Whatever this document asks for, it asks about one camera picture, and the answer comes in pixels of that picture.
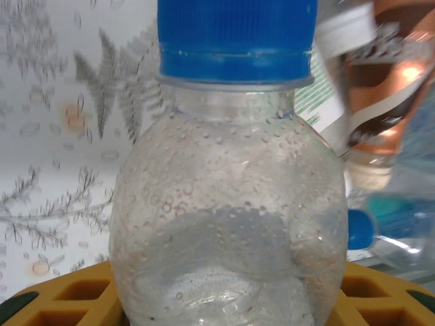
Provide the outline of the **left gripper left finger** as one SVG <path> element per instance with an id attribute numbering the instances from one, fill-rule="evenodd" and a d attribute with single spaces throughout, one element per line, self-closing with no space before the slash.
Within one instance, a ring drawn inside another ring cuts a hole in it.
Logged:
<path id="1" fill-rule="evenodd" d="M 27 287 L 1 304 L 1 324 L 121 325 L 109 261 Z"/>

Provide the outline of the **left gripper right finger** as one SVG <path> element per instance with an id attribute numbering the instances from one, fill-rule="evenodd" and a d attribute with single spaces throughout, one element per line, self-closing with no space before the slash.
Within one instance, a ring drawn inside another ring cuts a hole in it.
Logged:
<path id="1" fill-rule="evenodd" d="M 432 292 L 411 281 L 347 263 L 328 326 L 433 324 Z"/>

